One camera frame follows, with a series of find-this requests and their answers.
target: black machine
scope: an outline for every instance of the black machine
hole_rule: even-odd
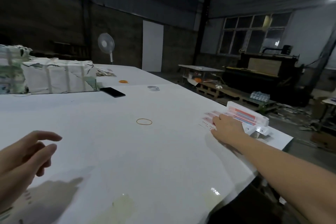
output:
[[[124,97],[126,96],[124,93],[121,93],[120,91],[115,90],[114,88],[101,88],[101,91],[109,94],[110,96],[114,98]]]
[[[259,64],[259,67],[252,70],[250,61]],[[270,94],[274,101],[305,106],[309,101],[309,95],[296,88],[304,66],[295,67],[297,61],[298,56],[288,54],[242,52],[237,67],[226,67],[222,78],[229,87],[246,93],[261,91]],[[270,72],[262,72],[268,63],[276,64],[277,67],[271,68]]]

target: black smartphone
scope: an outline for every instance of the black smartphone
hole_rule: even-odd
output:
[[[124,93],[121,93],[120,91],[115,90],[114,88],[101,88],[101,91],[104,91],[105,93],[111,95],[114,98],[124,97],[126,96]]]

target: standing fan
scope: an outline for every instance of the standing fan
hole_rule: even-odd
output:
[[[102,52],[110,55],[111,63],[113,64],[112,52],[115,47],[113,38],[107,33],[100,34],[98,37],[98,46]]]

